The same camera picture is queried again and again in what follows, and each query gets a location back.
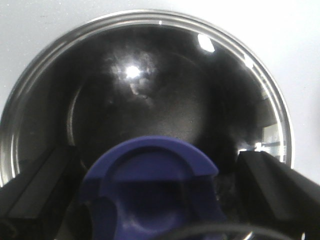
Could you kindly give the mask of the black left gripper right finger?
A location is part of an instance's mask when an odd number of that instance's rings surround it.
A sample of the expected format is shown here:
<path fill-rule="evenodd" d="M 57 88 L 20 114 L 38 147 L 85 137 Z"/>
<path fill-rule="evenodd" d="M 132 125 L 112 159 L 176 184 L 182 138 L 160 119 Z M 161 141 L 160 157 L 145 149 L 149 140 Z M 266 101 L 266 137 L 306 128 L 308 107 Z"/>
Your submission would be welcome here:
<path fill-rule="evenodd" d="M 272 155 L 241 152 L 236 186 L 250 223 L 293 240 L 320 238 L 320 186 Z"/>

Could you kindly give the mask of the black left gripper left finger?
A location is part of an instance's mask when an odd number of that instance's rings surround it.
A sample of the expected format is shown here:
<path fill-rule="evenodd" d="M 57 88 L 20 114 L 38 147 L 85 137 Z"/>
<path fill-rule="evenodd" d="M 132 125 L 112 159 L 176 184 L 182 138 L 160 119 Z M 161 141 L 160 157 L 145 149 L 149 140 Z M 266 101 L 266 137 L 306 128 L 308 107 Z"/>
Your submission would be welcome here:
<path fill-rule="evenodd" d="M 46 151 L 0 190 L 2 240 L 53 240 L 83 177 L 74 146 Z"/>

